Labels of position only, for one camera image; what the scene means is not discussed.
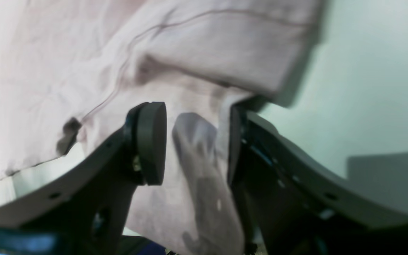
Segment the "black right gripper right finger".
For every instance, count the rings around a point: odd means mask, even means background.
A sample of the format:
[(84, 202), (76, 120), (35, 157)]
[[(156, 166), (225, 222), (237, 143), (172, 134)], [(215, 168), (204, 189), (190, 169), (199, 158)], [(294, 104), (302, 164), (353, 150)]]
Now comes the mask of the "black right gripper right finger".
[(241, 106), (230, 110), (228, 185), (252, 254), (408, 255), (408, 214), (350, 190)]

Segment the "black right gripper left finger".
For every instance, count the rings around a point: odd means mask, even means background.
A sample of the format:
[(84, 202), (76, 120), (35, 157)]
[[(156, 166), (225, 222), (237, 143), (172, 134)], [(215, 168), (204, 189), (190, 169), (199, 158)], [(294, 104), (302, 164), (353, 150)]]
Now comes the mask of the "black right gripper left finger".
[(131, 109), (124, 125), (73, 169), (0, 206), (0, 255), (113, 255), (137, 187), (165, 175), (163, 102)]

